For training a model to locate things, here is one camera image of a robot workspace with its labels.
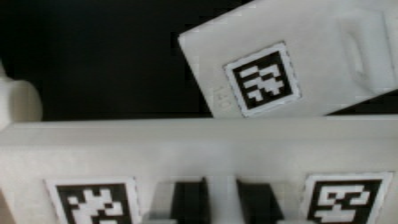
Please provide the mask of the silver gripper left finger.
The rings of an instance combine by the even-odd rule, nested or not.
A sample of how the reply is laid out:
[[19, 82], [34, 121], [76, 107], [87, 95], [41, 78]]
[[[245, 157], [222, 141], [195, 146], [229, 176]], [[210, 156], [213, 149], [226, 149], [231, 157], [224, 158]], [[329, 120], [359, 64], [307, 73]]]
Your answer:
[[160, 224], [210, 224], [210, 189], [204, 178], [158, 184], [147, 220]]

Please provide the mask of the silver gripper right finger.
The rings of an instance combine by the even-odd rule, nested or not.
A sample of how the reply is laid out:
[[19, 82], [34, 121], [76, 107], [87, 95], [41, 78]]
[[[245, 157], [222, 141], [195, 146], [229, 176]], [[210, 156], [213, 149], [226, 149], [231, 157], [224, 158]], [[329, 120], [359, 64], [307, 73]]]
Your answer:
[[236, 181], [245, 224], [277, 224], [286, 219], [268, 183]]

